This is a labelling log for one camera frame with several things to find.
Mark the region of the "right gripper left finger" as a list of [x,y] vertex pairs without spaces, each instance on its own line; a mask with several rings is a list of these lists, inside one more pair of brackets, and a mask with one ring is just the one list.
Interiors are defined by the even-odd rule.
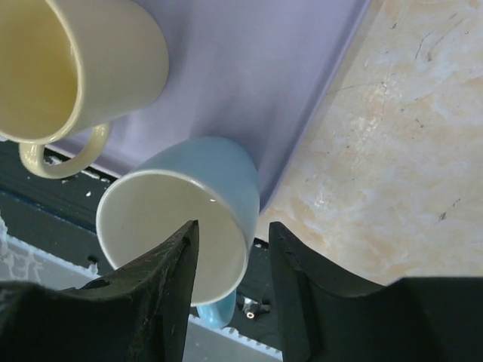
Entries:
[[199,228],[167,240],[82,288],[1,285],[3,361],[180,361]]

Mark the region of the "cream yellow mug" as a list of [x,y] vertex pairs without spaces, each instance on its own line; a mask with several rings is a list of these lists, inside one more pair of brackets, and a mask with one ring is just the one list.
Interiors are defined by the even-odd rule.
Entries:
[[161,28],[135,2],[1,3],[1,135],[36,176],[89,167],[111,122],[154,103],[168,70]]

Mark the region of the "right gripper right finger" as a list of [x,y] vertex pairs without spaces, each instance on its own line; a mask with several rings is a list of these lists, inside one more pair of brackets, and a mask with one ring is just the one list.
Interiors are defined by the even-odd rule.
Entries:
[[286,361],[480,361],[482,279],[404,277],[383,286],[269,226]]

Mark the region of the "white mug blue handle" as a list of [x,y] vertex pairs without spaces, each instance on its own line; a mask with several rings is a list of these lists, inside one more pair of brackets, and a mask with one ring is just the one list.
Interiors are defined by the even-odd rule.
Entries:
[[97,208],[100,247],[113,268],[166,241],[190,220],[199,247],[191,305],[211,328],[232,320],[260,214],[250,155],[223,137],[171,146],[116,180]]

